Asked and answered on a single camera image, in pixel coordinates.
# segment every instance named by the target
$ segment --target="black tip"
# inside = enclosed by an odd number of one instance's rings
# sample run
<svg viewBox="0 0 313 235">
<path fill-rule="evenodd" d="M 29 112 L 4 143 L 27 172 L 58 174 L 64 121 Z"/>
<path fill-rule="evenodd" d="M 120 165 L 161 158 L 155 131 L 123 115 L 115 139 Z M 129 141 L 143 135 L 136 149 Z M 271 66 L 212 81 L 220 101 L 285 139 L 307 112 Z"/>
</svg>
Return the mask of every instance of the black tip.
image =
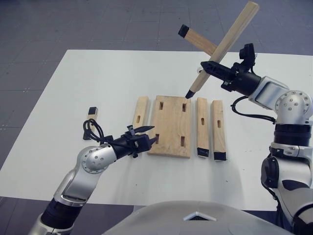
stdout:
<svg viewBox="0 0 313 235">
<path fill-rule="evenodd" d="M 158 140 L 158 137 L 154 137 L 152 139 L 150 139 L 150 144 L 154 144 L 156 141 Z"/>
<path fill-rule="evenodd" d="M 198 156 L 209 157 L 209 150 L 205 148 L 197 148 Z"/>
<path fill-rule="evenodd" d="M 179 32 L 178 32 L 178 35 L 181 36 L 181 37 L 183 37 L 183 38 L 185 38 L 185 36 L 186 36 L 188 30 L 189 30 L 189 27 L 183 24 L 183 25 L 180 27 L 180 30 L 179 30 Z"/>
<path fill-rule="evenodd" d="M 214 160 L 226 161 L 226 153 L 214 152 Z"/>
<path fill-rule="evenodd" d="M 191 90 L 188 91 L 187 95 L 185 96 L 186 99 L 190 99 L 191 97 L 193 97 L 195 94 L 195 92 L 192 92 Z"/>
</svg>

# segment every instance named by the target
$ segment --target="black cable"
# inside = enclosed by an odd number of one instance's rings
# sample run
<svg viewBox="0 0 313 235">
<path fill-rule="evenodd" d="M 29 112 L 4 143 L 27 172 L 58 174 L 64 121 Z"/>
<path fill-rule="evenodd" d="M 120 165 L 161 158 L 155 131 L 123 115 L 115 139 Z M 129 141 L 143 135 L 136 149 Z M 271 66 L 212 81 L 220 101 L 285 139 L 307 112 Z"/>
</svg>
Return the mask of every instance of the black cable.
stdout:
<svg viewBox="0 0 313 235">
<path fill-rule="evenodd" d="M 266 115 L 259 115 L 259 114 L 243 114 L 243 113 L 240 113 L 236 110 L 236 105 L 239 101 L 243 100 L 243 99 L 247 99 L 248 97 L 247 96 L 242 96 L 238 99 L 236 99 L 233 104 L 231 105 L 231 110 L 233 112 L 235 112 L 236 114 L 239 114 L 241 116 L 245 116 L 245 117 L 249 117 L 249 118 L 259 118 L 259 119 L 264 119 L 264 120 L 267 120 L 267 121 L 271 121 L 273 124 L 275 124 L 276 122 L 276 119 L 273 118 L 273 117 L 270 117 L 270 116 L 266 116 Z"/>
<path fill-rule="evenodd" d="M 253 71 L 253 66 L 250 68 L 251 73 L 255 75 L 254 71 Z"/>
<path fill-rule="evenodd" d="M 282 227 L 283 229 L 285 228 L 285 225 L 284 225 L 284 212 L 283 212 L 283 209 L 280 205 L 280 227 Z"/>
<path fill-rule="evenodd" d="M 90 125 L 93 125 L 96 130 L 98 131 L 98 134 L 99 136 L 97 136 L 92 130 L 91 130 L 91 126 Z M 108 143 L 110 145 L 116 145 L 116 146 L 121 146 L 121 147 L 124 147 L 124 148 L 129 148 L 131 149 L 130 146 L 127 146 L 127 145 L 124 145 L 124 144 L 120 144 L 120 143 L 117 143 L 115 141 L 111 141 L 109 140 L 108 138 L 106 138 L 103 134 L 103 130 L 101 128 L 101 126 L 92 118 L 84 121 L 83 123 L 83 129 L 84 129 L 84 132 L 86 133 L 86 135 L 88 137 L 90 137 L 92 140 L 94 141 L 97 141 L 97 142 L 100 142 L 100 145 L 104 144 L 104 143 Z"/>
</svg>

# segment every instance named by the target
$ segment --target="black rubber cap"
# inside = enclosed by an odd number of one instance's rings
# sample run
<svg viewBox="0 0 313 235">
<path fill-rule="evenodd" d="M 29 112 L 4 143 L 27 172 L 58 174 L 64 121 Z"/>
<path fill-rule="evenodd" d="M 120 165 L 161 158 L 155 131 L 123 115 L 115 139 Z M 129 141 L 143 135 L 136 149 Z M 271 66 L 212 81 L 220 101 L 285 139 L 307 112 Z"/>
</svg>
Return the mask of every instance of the black rubber cap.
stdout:
<svg viewBox="0 0 313 235">
<path fill-rule="evenodd" d="M 214 152 L 214 160 L 226 161 L 226 153 Z"/>
<path fill-rule="evenodd" d="M 209 150 L 205 148 L 197 148 L 198 156 L 201 157 L 208 157 L 209 156 Z"/>
<path fill-rule="evenodd" d="M 181 37 L 183 37 L 183 38 L 185 38 L 185 36 L 186 36 L 188 30 L 189 30 L 189 27 L 183 24 L 183 25 L 180 27 L 180 30 L 179 30 L 179 32 L 178 32 L 178 35 L 181 36 Z"/>
<path fill-rule="evenodd" d="M 185 96 L 186 99 L 190 99 L 191 97 L 193 97 L 195 94 L 195 92 L 192 92 L 191 90 L 188 91 L 187 95 Z"/>
</svg>

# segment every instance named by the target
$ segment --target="white table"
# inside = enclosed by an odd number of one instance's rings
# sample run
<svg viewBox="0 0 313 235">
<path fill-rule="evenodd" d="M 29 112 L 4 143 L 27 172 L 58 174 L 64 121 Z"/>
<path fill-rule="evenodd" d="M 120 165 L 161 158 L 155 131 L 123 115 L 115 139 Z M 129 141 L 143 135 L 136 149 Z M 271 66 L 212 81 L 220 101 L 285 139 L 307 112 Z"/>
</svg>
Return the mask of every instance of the white table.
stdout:
<svg viewBox="0 0 313 235">
<path fill-rule="evenodd" d="M 68 50 L 0 171 L 0 196 L 51 200 L 78 152 L 96 145 L 82 140 L 89 107 L 98 107 L 98 123 L 105 134 L 117 138 L 131 124 L 139 96 L 148 95 L 151 101 L 156 95 L 185 96 L 205 60 L 208 56 L 202 52 Z M 222 64 L 230 67 L 238 60 L 238 53 L 228 53 Z M 258 54 L 254 71 L 313 93 L 312 56 Z M 261 163 L 268 155 L 274 126 L 233 113 L 230 104 L 241 95 L 221 89 L 221 83 L 211 77 L 193 98 L 191 159 L 124 157 L 103 173 L 89 202 L 149 205 L 202 200 L 274 211 L 276 202 L 260 184 Z M 226 162 L 196 155 L 198 96 L 224 101 Z M 248 101 L 238 109 L 274 116 Z"/>
</svg>

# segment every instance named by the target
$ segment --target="wooden board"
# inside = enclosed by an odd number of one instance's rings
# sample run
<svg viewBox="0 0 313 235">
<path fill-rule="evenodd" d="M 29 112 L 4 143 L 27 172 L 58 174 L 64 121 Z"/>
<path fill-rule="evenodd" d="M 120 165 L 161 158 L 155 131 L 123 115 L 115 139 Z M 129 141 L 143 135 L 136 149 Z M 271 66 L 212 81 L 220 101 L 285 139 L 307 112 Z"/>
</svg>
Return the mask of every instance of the wooden board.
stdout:
<svg viewBox="0 0 313 235">
<path fill-rule="evenodd" d="M 219 63 L 224 58 L 229 49 L 231 49 L 231 47 L 237 41 L 243 30 L 247 27 L 252 18 L 258 12 L 259 8 L 260 6 L 258 4 L 251 1 L 246 4 L 232 27 L 228 30 L 225 37 L 222 39 L 221 43 L 215 49 L 210 58 L 210 61 L 215 61 Z M 202 70 L 192 84 L 190 91 L 192 91 L 193 93 L 199 91 L 204 83 L 207 81 L 209 76 L 209 74 Z"/>
<path fill-rule="evenodd" d="M 149 154 L 190 158 L 191 101 L 156 96 L 149 136 L 158 136 Z"/>
<path fill-rule="evenodd" d="M 207 99 L 197 99 L 197 154 L 209 157 L 209 125 Z"/>
<path fill-rule="evenodd" d="M 133 120 L 134 129 L 146 124 L 147 116 L 149 114 L 148 104 L 149 104 L 149 97 L 141 96 L 138 98 L 134 120 Z"/>
<path fill-rule="evenodd" d="M 226 160 L 223 102 L 212 102 L 213 153 L 215 160 Z"/>
</svg>

